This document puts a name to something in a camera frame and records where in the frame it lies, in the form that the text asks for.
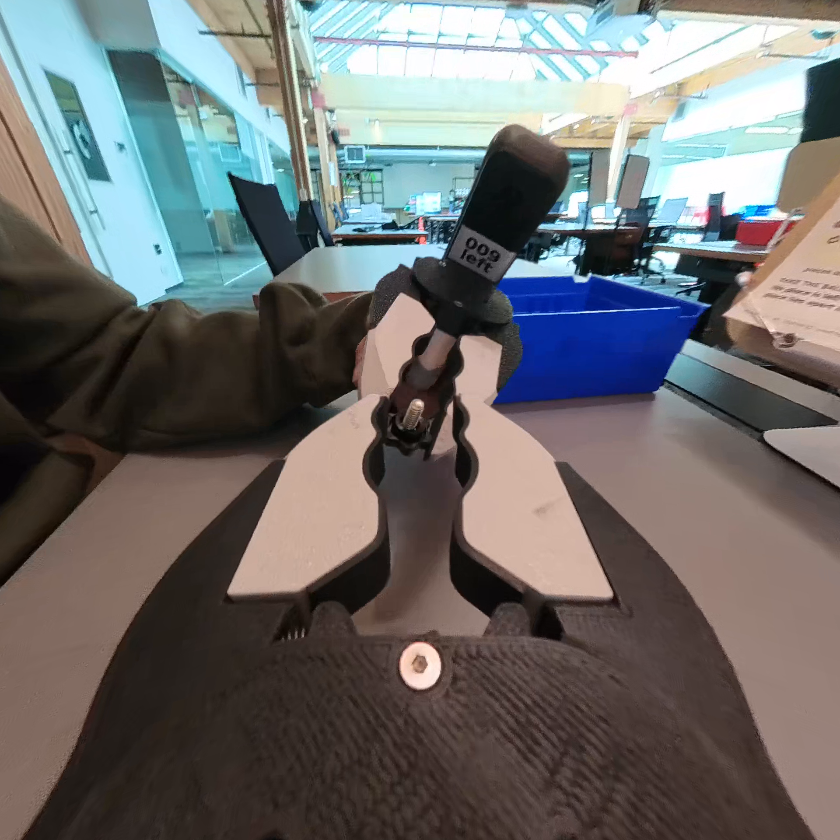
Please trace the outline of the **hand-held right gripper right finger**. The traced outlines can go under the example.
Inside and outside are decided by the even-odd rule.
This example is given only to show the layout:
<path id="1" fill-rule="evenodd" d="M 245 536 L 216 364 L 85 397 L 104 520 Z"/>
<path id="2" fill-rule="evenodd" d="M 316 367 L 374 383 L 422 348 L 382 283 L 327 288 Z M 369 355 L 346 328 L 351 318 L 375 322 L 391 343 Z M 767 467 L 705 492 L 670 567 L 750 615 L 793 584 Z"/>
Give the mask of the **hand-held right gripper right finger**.
<path id="1" fill-rule="evenodd" d="M 450 579 L 485 616 L 522 606 L 604 605 L 614 591 L 557 462 L 535 438 L 476 397 L 453 405 L 460 493 Z"/>

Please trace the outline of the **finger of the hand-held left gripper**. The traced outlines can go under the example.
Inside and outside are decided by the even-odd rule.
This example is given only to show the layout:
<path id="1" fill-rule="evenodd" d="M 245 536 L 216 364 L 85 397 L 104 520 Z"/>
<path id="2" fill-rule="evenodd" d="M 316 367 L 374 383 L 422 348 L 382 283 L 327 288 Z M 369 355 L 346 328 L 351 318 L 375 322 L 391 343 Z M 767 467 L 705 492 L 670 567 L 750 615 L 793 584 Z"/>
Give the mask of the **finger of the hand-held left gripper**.
<path id="1" fill-rule="evenodd" d="M 412 362 L 417 342 L 434 329 L 434 318 L 417 299 L 399 294 L 365 339 L 358 397 L 389 396 Z"/>
<path id="2" fill-rule="evenodd" d="M 429 459 L 432 461 L 455 452 L 456 397 L 466 397 L 468 401 L 480 401 L 492 406 L 498 396 L 502 345 L 485 336 L 465 335 L 458 341 L 458 353 L 461 367 L 454 376 L 454 394 L 446 405 L 444 420 L 430 451 Z"/>

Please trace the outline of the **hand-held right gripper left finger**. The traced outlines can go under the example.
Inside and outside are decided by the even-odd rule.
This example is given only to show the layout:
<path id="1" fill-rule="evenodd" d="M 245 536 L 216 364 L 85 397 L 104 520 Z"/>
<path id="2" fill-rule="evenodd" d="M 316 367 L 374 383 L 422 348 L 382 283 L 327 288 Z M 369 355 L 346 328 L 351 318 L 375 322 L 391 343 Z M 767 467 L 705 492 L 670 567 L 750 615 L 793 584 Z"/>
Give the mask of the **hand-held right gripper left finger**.
<path id="1" fill-rule="evenodd" d="M 228 585 L 232 602 L 291 602 L 305 613 L 338 602 L 354 613 L 384 589 L 388 406 L 366 396 L 290 451 Z"/>

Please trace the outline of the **black knob screw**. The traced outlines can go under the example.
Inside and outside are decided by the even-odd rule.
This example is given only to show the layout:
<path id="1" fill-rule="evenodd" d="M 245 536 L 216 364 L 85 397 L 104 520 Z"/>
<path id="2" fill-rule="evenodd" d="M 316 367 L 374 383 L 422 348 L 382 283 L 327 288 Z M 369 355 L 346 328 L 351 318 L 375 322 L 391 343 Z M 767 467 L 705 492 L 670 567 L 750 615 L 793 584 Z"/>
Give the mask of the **black knob screw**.
<path id="1" fill-rule="evenodd" d="M 404 456 L 419 453 L 424 460 L 429 460 L 442 422 L 439 401 L 429 393 L 399 400 L 391 396 L 384 421 L 385 444 L 396 448 Z"/>

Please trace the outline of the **person's left forearm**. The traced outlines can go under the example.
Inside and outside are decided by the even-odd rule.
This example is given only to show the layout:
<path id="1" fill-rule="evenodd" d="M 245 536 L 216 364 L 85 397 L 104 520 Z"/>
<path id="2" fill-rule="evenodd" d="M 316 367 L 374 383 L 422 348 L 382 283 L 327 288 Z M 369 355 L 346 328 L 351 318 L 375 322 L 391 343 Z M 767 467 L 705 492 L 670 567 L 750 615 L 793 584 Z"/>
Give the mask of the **person's left forearm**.
<path id="1" fill-rule="evenodd" d="M 372 295 L 272 281 L 258 309 L 143 308 L 2 200 L 2 456 L 76 435 L 115 452 L 262 434 L 350 392 Z"/>

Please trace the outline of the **blue plastic bin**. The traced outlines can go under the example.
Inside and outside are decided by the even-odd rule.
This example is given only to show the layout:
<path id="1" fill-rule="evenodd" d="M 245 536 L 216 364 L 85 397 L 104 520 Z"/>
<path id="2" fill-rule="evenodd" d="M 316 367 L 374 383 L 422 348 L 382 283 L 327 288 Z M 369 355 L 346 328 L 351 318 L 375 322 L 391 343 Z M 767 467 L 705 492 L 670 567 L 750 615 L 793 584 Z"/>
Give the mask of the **blue plastic bin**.
<path id="1" fill-rule="evenodd" d="M 500 404 L 654 393 L 708 309 L 599 276 L 507 278 L 499 289 L 522 345 Z"/>

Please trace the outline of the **black office chair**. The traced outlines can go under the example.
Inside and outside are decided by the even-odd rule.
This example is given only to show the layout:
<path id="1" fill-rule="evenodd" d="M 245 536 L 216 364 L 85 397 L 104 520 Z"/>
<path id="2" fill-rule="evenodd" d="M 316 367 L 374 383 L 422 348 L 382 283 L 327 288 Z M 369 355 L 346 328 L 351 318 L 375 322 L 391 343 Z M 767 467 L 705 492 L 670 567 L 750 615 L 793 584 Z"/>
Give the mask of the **black office chair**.
<path id="1" fill-rule="evenodd" d="M 227 179 L 240 213 L 273 277 L 295 265 L 306 251 L 273 184 L 252 182 L 233 173 Z"/>
<path id="2" fill-rule="evenodd" d="M 300 200 L 296 217 L 296 232 L 306 254 L 320 247 L 335 246 L 321 206 L 316 200 Z"/>

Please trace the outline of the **red storage bin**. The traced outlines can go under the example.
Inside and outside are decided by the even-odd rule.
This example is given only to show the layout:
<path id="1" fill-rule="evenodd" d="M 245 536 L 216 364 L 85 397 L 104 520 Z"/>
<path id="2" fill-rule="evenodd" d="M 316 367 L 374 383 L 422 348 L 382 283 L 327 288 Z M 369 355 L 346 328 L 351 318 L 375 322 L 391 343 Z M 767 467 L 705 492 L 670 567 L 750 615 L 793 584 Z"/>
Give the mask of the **red storage bin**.
<path id="1" fill-rule="evenodd" d="M 799 222 L 798 217 L 750 217 L 737 226 L 735 241 L 751 249 L 772 249 Z"/>

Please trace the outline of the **printed instruction sheet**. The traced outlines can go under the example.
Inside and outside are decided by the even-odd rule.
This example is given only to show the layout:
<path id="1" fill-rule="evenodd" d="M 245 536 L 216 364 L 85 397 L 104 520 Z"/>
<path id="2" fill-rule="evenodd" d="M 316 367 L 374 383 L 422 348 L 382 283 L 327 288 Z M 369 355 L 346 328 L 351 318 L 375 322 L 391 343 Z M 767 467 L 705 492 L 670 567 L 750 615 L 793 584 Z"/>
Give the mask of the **printed instruction sheet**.
<path id="1" fill-rule="evenodd" d="M 816 206 L 782 239 L 725 314 L 776 345 L 839 350 L 839 200 Z"/>

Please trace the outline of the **wooden post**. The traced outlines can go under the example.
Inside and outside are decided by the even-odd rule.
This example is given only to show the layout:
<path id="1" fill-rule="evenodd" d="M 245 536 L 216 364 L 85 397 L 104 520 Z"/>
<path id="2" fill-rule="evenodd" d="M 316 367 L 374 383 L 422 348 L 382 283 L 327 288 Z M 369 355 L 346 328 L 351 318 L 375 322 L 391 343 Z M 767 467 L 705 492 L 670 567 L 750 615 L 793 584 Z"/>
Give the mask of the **wooden post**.
<path id="1" fill-rule="evenodd" d="M 283 119 L 290 142 L 290 160 L 300 203 L 313 198 L 308 145 L 303 127 L 298 67 L 291 36 L 289 6 L 285 1 L 266 1 L 273 49 L 276 57 Z"/>

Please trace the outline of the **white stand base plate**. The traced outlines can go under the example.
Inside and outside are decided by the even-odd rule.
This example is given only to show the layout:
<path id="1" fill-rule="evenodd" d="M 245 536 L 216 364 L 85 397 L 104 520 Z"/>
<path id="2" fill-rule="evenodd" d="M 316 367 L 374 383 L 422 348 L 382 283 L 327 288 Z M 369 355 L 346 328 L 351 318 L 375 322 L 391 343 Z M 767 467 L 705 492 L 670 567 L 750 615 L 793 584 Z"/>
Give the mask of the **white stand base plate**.
<path id="1" fill-rule="evenodd" d="M 771 429 L 763 441 L 774 451 L 839 488 L 839 425 Z"/>

